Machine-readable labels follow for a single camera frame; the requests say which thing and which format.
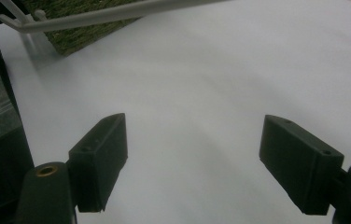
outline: white rod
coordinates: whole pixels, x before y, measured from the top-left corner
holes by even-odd
[[[7,8],[21,23],[27,23],[30,20],[26,15],[21,11],[18,6],[16,6],[11,0],[0,0],[2,5]]]
[[[0,15],[0,20],[22,33],[36,33],[64,30],[111,21],[121,21],[173,9],[195,7],[199,5],[224,1],[229,0],[150,0],[122,5],[119,7],[105,8],[93,12],[86,12],[58,19],[51,19],[47,21],[27,22],[25,24],[12,22],[9,20],[10,18],[7,18],[4,15]]]

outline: green fabric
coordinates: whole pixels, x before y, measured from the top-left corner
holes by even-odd
[[[138,1],[141,0],[21,0],[32,15],[37,9],[44,10],[48,20]],[[135,20],[115,21],[69,30],[45,32],[45,35],[54,48],[60,54],[66,56],[83,49],[94,41]]]

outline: black mount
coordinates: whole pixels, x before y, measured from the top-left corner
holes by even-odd
[[[97,123],[70,151],[69,161],[30,170],[16,224],[77,223],[79,212],[101,212],[127,160],[126,123],[117,114]]]
[[[336,209],[332,223],[351,224],[351,167],[344,155],[296,123],[267,115],[260,160],[306,215],[325,216]]]

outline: screw hole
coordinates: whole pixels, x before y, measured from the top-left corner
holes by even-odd
[[[57,172],[57,166],[46,166],[44,168],[39,169],[36,172],[36,175],[42,177],[42,176],[53,175],[56,172]]]

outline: white cloth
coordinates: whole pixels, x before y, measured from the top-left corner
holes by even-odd
[[[67,57],[0,25],[35,165],[67,161],[124,112],[129,159],[102,214],[79,223],[330,223],[308,217],[259,160],[265,114],[351,165],[351,2],[231,1],[145,17]]]

